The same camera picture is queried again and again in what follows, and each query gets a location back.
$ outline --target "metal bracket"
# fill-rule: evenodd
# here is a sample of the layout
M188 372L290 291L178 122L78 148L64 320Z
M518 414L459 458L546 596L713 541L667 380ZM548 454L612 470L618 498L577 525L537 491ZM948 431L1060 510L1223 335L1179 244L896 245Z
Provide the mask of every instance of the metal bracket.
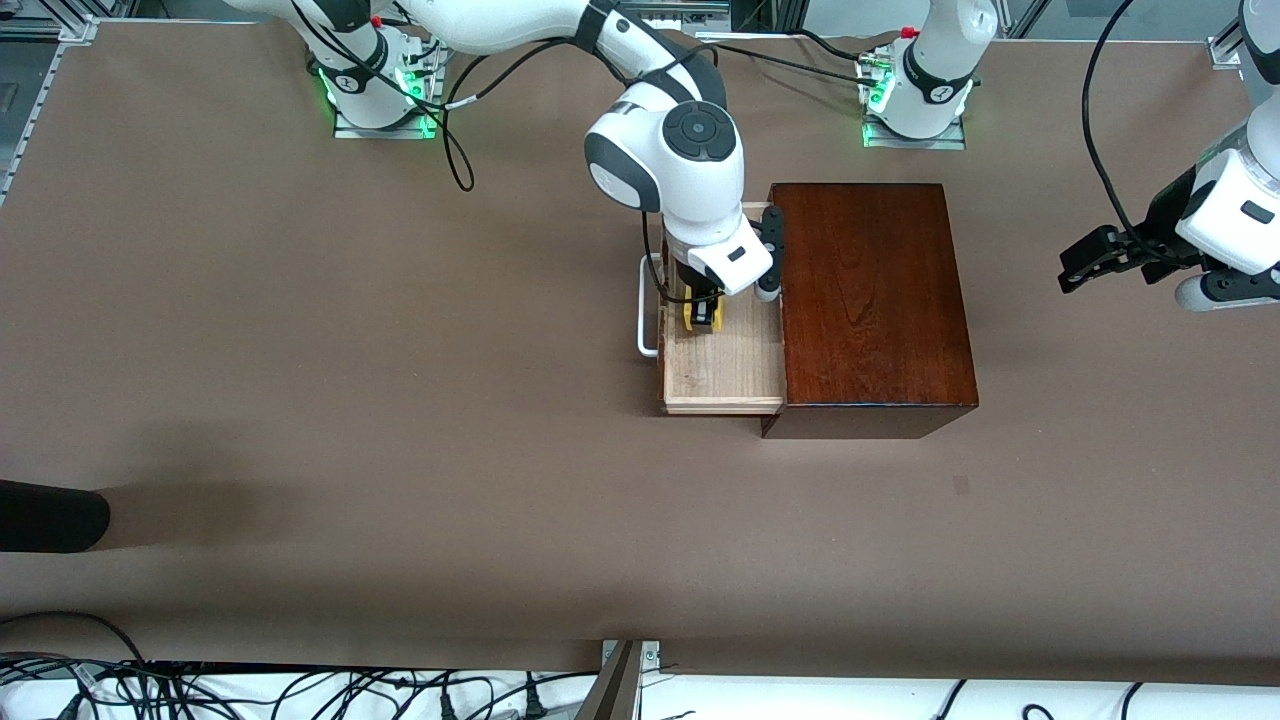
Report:
M1041 15L1044 14L1044 9L1048 8L1050 0L1032 0L1032 4L1027 6L1027 12L1023 17L1014 23L1012 29L1005 37L1012 40L1025 40L1030 35L1032 28L1039 22Z
M1208 56L1213 61L1215 70L1240 69L1240 46L1244 45L1244 35L1240 33L1240 19L1234 18L1217 35L1206 41Z
M27 142L31 140L31 135L36 132L36 119L40 118L40 111L45 108L45 101L49 100L49 88L54 85L54 76L58 74L58 67L63 63L63 53L67 51L67 45L59 45L58 50L54 51L54 59L49 63L49 69L45 70L45 81L40 85L40 92L36 95L36 104L31 108L31 114L27 115L27 124L23 126L22 136L18 137L18 143L13 149L13 159L9 160L9 167L4 168L4 174L0 176L0 205L4 205L4 199L9 195L13 178L18 174L18 163L22 161L23 154L27 152Z
M609 641L600 670L573 720L632 720L640 693L640 674L658 665L658 643Z

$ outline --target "power cable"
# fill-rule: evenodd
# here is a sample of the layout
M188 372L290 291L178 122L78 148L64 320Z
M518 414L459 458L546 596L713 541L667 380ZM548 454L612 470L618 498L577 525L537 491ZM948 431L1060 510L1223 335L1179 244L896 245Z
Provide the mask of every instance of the power cable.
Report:
M1102 35L1098 36L1098 42L1093 46L1093 54L1089 55L1089 67L1084 70L1084 86L1080 90L1080 126L1084 131L1084 149L1089 154L1089 161L1093 163L1093 169L1098 173L1098 179L1102 181L1102 190L1107 193L1107 200L1111 201L1111 208L1115 210L1116 217L1120 218L1120 224L1124 227L1125 234L1137 245L1143 252L1146 252L1152 260L1170 263L1174 265L1180 264L1176 258L1165 255L1156 247L1153 247L1144 237L1142 237L1138 231L1129 222L1129 214L1125 213L1124 205L1120 202L1120 196L1116 193L1115 184L1111 182L1111 176L1107 169L1102 165L1102 158L1098 155L1098 147L1093 142L1093 124L1089 120L1089 92L1093 90L1093 73L1098 67L1098 56L1102 55L1102 46L1106 45L1107 38L1111 37L1111 31L1115 29L1116 23L1120 22L1120 17L1124 15L1125 10L1133 5L1133 0L1123 0L1116 12L1107 20L1106 27L1102 28Z

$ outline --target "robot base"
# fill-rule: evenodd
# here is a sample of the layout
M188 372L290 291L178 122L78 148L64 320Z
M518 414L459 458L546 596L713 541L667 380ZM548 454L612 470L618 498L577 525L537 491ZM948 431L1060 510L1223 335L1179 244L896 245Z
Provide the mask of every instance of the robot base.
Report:
M937 137L915 140L888 129L884 120L872 113L863 113L863 147L909 147L915 150L964 150L964 122L954 123Z
M947 126L936 137L916 140L904 137L888 128L870 105L887 97L884 94L893 85L893 46L883 45L870 53L864 53L858 63L858 77L872 78L874 87L859 86L858 101L863 106L863 147L906 147L915 150L964 150L964 122L961 117Z
M419 51L421 51L422 41L419 38L413 38L413 41L417 42ZM417 64L406 67L403 70L397 70L397 83L415 97L421 97L434 105L443 105L444 73L449 55L444 44L438 42L435 50L429 53ZM328 90L328 101L330 106L334 106L332 90ZM408 97L404 99L404 102L411 105ZM333 136L339 138L433 140L439 132L435 120L421 114L408 115L398 126L390 128L364 128L352 124L340 111L334 110Z

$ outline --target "wooden drawer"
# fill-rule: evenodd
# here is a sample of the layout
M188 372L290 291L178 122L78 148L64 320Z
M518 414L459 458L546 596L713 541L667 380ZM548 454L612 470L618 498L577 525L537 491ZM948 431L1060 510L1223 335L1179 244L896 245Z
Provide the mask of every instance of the wooden drawer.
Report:
M771 201L782 300L727 299L705 336L663 307L668 414L759 415L769 438L919 438L978 406L941 186L787 183Z

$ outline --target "black cable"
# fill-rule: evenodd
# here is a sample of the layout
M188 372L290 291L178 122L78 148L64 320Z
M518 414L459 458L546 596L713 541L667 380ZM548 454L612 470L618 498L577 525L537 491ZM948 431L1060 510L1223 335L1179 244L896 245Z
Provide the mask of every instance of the black cable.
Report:
M805 70L818 76L826 76L836 79L849 81L854 85L865 85L868 87L874 86L876 81L865 77L846 76L845 73L837 73L832 70L824 70L822 68L815 68L813 65L805 65L803 63L794 63L791 60L783 60L782 58L774 58L773 55L765 55L764 53L756 53L754 50L746 50L744 47L735 47L732 45L721 45L721 50L727 50L728 53L737 53L739 55L746 55L748 58L755 58L758 60L764 60L767 63L774 63L777 65L786 65L788 68L795 68L797 70Z
M439 126L440 132L444 135L444 155L449 160L449 172L453 173L453 182L457 183L457 186L463 192L471 192L471 190L475 188L475 170L472 170L472 168L471 168L471 159L467 156L467 151L462 147L462 143L458 142L458 138L454 137L453 133L449 132L449 128L447 127L447 124L440 119L442 117L444 117L444 115L448 114L447 109L442 109L442 115L436 115L433 110L434 109L440 109L439 105L435 105L433 102L428 102L426 100L422 100L421 97L417 97L417 96L415 96L411 92L406 92L404 88L401 87L399 85L397 85L396 81L393 81L392 78L384 76L383 73L374 72L372 68L369 67L369 63L365 63L360 58L356 58L355 54L352 54L352 53L349 53L347 50L343 50L343 49L340 49L340 47L334 46L333 44L330 44L328 40L324 38L324 36L320 33L320 31L316 29L316 27L311 24L311 20L308 20L307 17L306 17L306 14L302 13L302 9L298 8L297 3L293 4L293 12L297 13L298 19L302 20L302 24L306 26L306 28L308 31L311 31L311 35L316 36L326 47L329 47L330 50L333 50L338 55L346 58L348 61L360 65L361 69L364 69L367 73L371 73L383 85L385 85L385 86L396 90L397 92L399 92L404 97L408 97L417 106L417 109L422 111L424 115L426 115L428 118L431 118L431 120L436 126ZM342 44L340 41L338 41L337 36L334 36L332 32L328 31L328 28L321 28L321 29L325 29L325 32L330 37L333 37L333 40L335 42L338 42L339 45ZM463 167L467 169L467 176L471 178L468 181L471 183L470 187L467 187L467 186L463 184L462 178L458 174L457 164L456 164L456 161L453 159L453 149L454 147L458 151L458 156L462 159Z
M1129 703L1133 701L1133 696L1138 692L1142 683L1134 683L1129 685L1129 689L1124 693L1124 701L1120 702L1120 720L1129 720Z
M1053 720L1052 712L1050 712L1043 705L1036 705L1034 702L1023 706L1023 720L1032 720L1032 712L1039 712L1044 716L1044 720Z
M696 305L699 302L707 302L709 300L716 300L724 295L723 290L717 290L716 292L703 296L703 297L672 297L671 288L663 284L662 279L658 277L658 268L653 264L653 249L649 246L649 213L644 210L640 211L640 237L644 238L644 256L645 263L649 265L649 278L653 279L653 287L658 291L658 295L667 302L672 305Z
M951 692L947 693L947 701L942 705L942 711L933 716L933 720L946 720L947 715L951 712L951 706L956 702L956 696L960 694L960 688L964 687L969 680L956 680L956 684L951 685Z
M493 715L494 706L497 706L499 702L507 700L508 697L513 697L513 696L517 696L517 694L525 692L526 689L529 689L530 685L541 685L541 684L545 684L545 683L554 683L556 680L567 680L570 678L588 678L588 676L594 676L594 675L599 675L599 673L595 671L595 670L588 670L585 673L562 673L559 675L550 675L548 678L536 678L534 680L526 682L524 685L521 685L518 688L515 688L512 691L504 692L500 696L490 700L488 705L484 705L479 710L476 710L475 712L472 712L471 715L467 715L466 720L476 720L476 717L479 717L480 714L485 712L485 711L488 711L488 712L485 712L485 717L486 719L490 717Z
M1106 27L1102 28L1102 35L1098 36L1098 42L1093 46L1093 54L1089 56L1089 67L1084 70L1084 86L1080 90L1080 126L1084 131L1084 149L1089 154L1089 161L1093 163L1093 169L1098 173L1098 179L1102 181L1102 188L1107 193L1107 200L1111 201L1111 208L1115 209L1116 217L1120 218L1120 224L1124 227L1125 233L1129 238L1142 249L1152 260L1158 260L1164 263L1178 264L1178 259L1170 258L1164 252L1156 250L1138 234L1134 229L1133 223L1129 222L1129 214L1125 213L1124 205L1120 202L1120 196L1116 193L1115 184L1111 182L1111 176L1107 174L1107 169L1102 165L1102 158L1098 155L1098 147L1093 142L1093 126L1089 122L1089 91L1093 88L1093 73L1098 67L1098 56L1102 55L1102 46L1106 45L1107 38L1111 37L1111 31L1115 29L1116 23L1120 22L1120 17L1124 12L1133 5L1133 0L1123 0L1116 8L1115 14L1107 20Z
M849 81L849 82L852 82L855 85L865 85L865 86L874 86L876 85L876 81L873 81L872 78L846 76L844 73L837 73L837 72L832 72L832 70L824 70L822 68L815 68L813 65L805 65L803 63L794 63L791 60L785 60L782 58L774 58L773 55L765 55L764 53L756 53L754 50L746 50L744 47L736 47L733 45L724 45L723 42L700 42L698 45L692 45L685 53L682 53L678 58L676 58L675 60L667 63L666 65L663 65L663 67L660 67L660 68L658 68L655 70L649 70L646 73L641 73L640 77L636 78L636 79L644 81L645 78L648 78L650 76L657 76L657 74L666 73L666 72L671 70L672 68L675 68L676 65L684 64L686 60L689 60L690 58L692 58L694 55L696 55L696 54L699 54L699 53L701 53L704 50L716 50L716 49L724 50L724 51L728 51L728 53L737 53L739 55L746 55L748 58L755 58L758 60L764 60L767 63L776 63L778 65L786 65L788 68L795 68L797 70L805 70L805 72L819 74L819 76L826 76L826 77L831 77L831 78L836 78L836 79Z
M23 615L14 615L12 618L5 618L0 620L0 628L3 628L4 625L9 625L12 623L20 623L23 620L37 620L40 618L65 618L69 620L87 620L90 623L96 623L106 628L108 630L111 632L111 634L119 638L120 642L124 643L124 647L129 650L129 655L133 656L133 660L136 660L138 665L146 665L147 662L142 657L142 651L138 650L138 646L134 644L133 638L131 638L128 633L122 630L110 620L93 615L92 612L78 612L74 610L41 610L38 612L27 612Z
M828 54L835 55L835 56L837 56L837 58L840 58L842 60L849 60L850 63L858 63L858 61L861 60L861 58L859 58L855 53L845 53L844 50L841 50L841 49L836 47L835 45L827 42L827 38L824 38L820 35L818 35L818 33L815 33L813 31L809 31L809 29L804 29L804 28L792 29L792 31L787 31L783 35L792 35L792 36L808 37L809 40L817 42L818 47L822 47Z
M573 42L573 41L570 40L570 38L567 38L567 37L557 37L557 38L548 40L548 41L543 42L538 47L534 47L529 53L525 53L524 55L521 55L518 60L516 60L515 63L512 63L511 65L508 65L507 69L504 69L502 73L499 73L498 77L494 78L493 82L490 82L488 86L485 86L484 90L481 90L480 92L476 92L472 96L468 96L468 99L470 97L474 97L475 100L483 99L484 96L486 96L490 92L493 92L499 85L502 85L502 81L504 81L508 77L511 77L511 73L516 72L516 69L520 68L520 65L524 65L530 59L532 59L534 56L536 56L539 53L544 53L544 51L550 50L552 47L556 47L556 46L559 46L559 45L568 45L571 42ZM448 96L448 100L444 102L444 111L440 113L440 120L439 120L440 129L444 132L444 135L447 137L452 137L452 135L453 135L449 131L449 115L452 114L452 105L454 102L454 99L458 96L458 90L462 87L462 82L466 81L467 76L471 74L471 70L476 69L480 65L480 63L483 63L486 58L492 58L492 55L480 55L480 56L472 59L470 63L467 63L467 67L462 69L461 74L458 74L457 82L454 82L453 87L449 88L449 96ZM453 173L453 182L457 183L458 190L461 190L462 192L471 192L476 187L476 174L475 174L475 170L471 168L471 163L466 159L466 154L462 152L462 146L460 143L457 143L457 141L454 141L454 145L457 146L458 152L462 154L462 161L466 163L467 182L462 182L462 177L458 174L457 165L454 164L454 160L453 160L453 151L449 149L448 143L444 145L444 159L449 163L449 172Z
M534 684L534 674L525 673L525 720L543 720L547 717L547 708L543 707L543 698L538 697L538 685Z

